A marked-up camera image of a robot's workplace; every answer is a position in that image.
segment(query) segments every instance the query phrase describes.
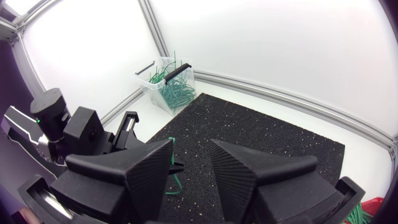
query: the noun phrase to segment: white wall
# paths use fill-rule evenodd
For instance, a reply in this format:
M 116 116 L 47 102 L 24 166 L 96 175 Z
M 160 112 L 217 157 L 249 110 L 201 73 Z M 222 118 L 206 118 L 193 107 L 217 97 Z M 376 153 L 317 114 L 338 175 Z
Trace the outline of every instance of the white wall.
M 296 93 L 398 134 L 398 48 L 378 1 L 150 2 L 167 48 L 194 69 Z
M 158 57 L 136 0 L 63 0 L 29 24 L 24 42 L 46 89 L 68 109 L 102 117 L 138 86 L 131 76 Z

